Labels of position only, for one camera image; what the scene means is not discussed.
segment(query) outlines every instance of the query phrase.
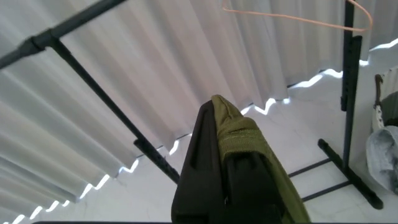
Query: wire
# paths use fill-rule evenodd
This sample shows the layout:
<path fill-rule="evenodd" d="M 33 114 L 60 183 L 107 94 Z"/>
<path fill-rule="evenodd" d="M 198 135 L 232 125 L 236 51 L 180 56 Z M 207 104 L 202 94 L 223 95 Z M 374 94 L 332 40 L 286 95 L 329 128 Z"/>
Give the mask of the wire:
<path fill-rule="evenodd" d="M 304 19 L 304 18 L 296 17 L 296 16 L 288 16 L 288 15 L 285 15 L 285 14 L 273 14 L 273 13 L 265 13 L 265 12 L 240 11 L 240 10 L 228 9 L 227 6 L 226 6 L 226 0 L 222 0 L 222 1 L 223 1 L 222 2 L 222 7 L 223 7 L 224 11 L 238 13 L 238 14 L 252 14 L 252 15 L 258 15 L 258 16 L 283 17 L 283 18 L 288 18 L 288 19 L 295 19 L 295 20 L 302 21 L 302 22 L 308 22 L 308 23 L 312 23 L 312 24 L 317 24 L 317 25 L 321 25 L 321 26 L 332 27 L 332 28 L 343 29 L 343 30 L 349 30 L 349 31 L 355 31 L 355 32 L 364 32 L 366 30 L 372 29 L 372 26 L 373 26 L 372 15 L 364 7 L 362 7 L 360 4 L 358 4 L 354 0 L 347 0 L 347 1 L 350 2 L 351 4 L 353 4 L 354 7 L 358 7 L 360 10 L 362 10 L 367 15 L 367 17 L 369 19 L 369 27 L 367 27 L 367 28 L 352 28 L 352 27 L 340 26 L 340 25 L 336 25 L 336 24 L 329 24 L 329 23 L 326 23 L 326 22 L 314 21 L 314 20 L 311 20 L 311 19 Z"/>

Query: olive green fabric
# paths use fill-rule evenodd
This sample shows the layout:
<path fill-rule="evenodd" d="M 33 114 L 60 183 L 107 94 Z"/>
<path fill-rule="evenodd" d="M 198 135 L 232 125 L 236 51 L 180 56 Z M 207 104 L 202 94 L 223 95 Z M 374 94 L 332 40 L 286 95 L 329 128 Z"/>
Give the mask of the olive green fabric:
<path fill-rule="evenodd" d="M 256 122 L 245 118 L 228 100 L 220 95 L 211 97 L 215 110 L 218 147 L 221 163 L 228 154 L 235 152 L 258 152 L 268 159 L 271 173 L 288 214 L 282 217 L 283 223 L 308 223 L 310 218 L 304 204 L 290 181 L 284 168 L 264 139 Z"/>

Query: white bag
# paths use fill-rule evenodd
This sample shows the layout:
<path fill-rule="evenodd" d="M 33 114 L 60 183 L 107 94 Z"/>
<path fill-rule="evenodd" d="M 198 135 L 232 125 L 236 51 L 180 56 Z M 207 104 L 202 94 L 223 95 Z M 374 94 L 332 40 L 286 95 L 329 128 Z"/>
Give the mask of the white bag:
<path fill-rule="evenodd" d="M 376 75 L 375 81 L 373 133 L 366 141 L 368 169 L 374 180 L 398 195 L 398 68 Z"/>

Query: black metal rack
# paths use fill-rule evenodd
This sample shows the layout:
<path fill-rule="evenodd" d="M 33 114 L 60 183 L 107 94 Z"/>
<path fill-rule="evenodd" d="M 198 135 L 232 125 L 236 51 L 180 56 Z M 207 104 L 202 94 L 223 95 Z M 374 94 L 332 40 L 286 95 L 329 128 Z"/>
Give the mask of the black metal rack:
<path fill-rule="evenodd" d="M 156 151 L 155 147 L 145 138 L 145 136 L 135 127 L 129 118 L 120 110 L 115 102 L 106 92 L 95 82 L 91 75 L 80 65 L 71 52 L 62 44 L 60 38 L 74 31 L 90 20 L 102 13 L 120 5 L 125 0 L 102 0 L 75 14 L 71 18 L 61 22 L 59 25 L 45 30 L 35 36 L 26 39 L 17 49 L 0 58 L 0 69 L 17 62 L 18 60 L 40 53 L 46 47 L 51 47 L 59 54 L 66 63 L 86 82 L 86 84 L 103 100 L 112 112 L 127 126 L 127 128 L 137 137 L 134 144 L 145 154 L 158 168 L 160 168 L 176 184 L 180 178 L 178 172 Z M 353 26 L 354 7 L 349 2 L 345 4 L 345 26 Z M 308 170 L 314 169 L 327 162 L 333 162 L 339 170 L 347 177 L 348 181 L 332 186 L 328 189 L 317 192 L 303 198 L 304 201 L 311 200 L 347 185 L 353 184 L 366 200 L 377 209 L 383 207 L 382 201 L 377 195 L 349 168 L 349 152 L 351 145 L 351 134 L 353 130 L 353 118 L 356 96 L 356 85 L 358 81 L 359 55 L 361 52 L 362 37 L 353 37 L 352 32 L 344 33 L 344 55 L 343 55 L 343 92 L 341 97 L 341 109 L 346 111 L 346 129 L 344 140 L 344 154 L 341 159 L 334 150 L 322 139 L 319 140 L 319 147 L 329 157 L 323 161 L 300 169 L 290 177 L 299 175 Z"/>

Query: black object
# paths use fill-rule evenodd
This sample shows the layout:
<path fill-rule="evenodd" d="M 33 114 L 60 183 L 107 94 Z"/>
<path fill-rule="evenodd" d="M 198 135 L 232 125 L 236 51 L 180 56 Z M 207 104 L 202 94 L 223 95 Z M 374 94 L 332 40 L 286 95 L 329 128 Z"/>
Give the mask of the black object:
<path fill-rule="evenodd" d="M 91 75 L 80 65 L 70 51 L 61 43 L 60 39 L 65 34 L 86 24 L 109 9 L 112 9 L 125 0 L 102 0 L 75 14 L 71 18 L 61 22 L 54 28 L 41 32 L 38 35 L 29 37 L 15 51 L 3 56 L 0 59 L 0 69 L 33 54 L 37 54 L 51 47 L 63 58 L 66 63 L 85 81 L 85 83 L 101 98 L 109 109 L 123 122 L 124 125 L 137 137 L 134 144 L 145 154 L 160 170 L 170 179 L 178 183 L 180 178 L 178 172 L 160 155 L 155 147 L 145 138 L 145 136 L 134 126 L 129 118 L 120 110 L 114 101 L 97 84 Z"/>
<path fill-rule="evenodd" d="M 352 27 L 354 22 L 354 6 L 346 1 L 345 3 L 345 26 Z M 321 190 L 315 194 L 303 198 L 303 201 L 325 195 L 334 190 L 353 184 L 354 187 L 363 195 L 363 197 L 372 205 L 373 208 L 382 209 L 382 200 L 374 193 L 362 180 L 349 168 L 349 152 L 351 149 L 351 137 L 353 132 L 354 108 L 356 97 L 356 85 L 358 82 L 359 58 L 361 55 L 362 37 L 353 37 L 351 31 L 344 31 L 344 50 L 343 50 L 343 86 L 341 93 L 341 110 L 346 112 L 346 126 L 343 148 L 343 159 L 325 142 L 319 139 L 318 146 L 329 157 L 323 161 L 300 169 L 289 177 L 301 174 L 332 161 L 337 168 L 346 176 L 348 181 L 341 184 Z"/>
<path fill-rule="evenodd" d="M 242 152 L 221 165 L 213 103 L 202 105 L 174 195 L 173 223 L 281 223 L 285 206 L 265 159 Z"/>

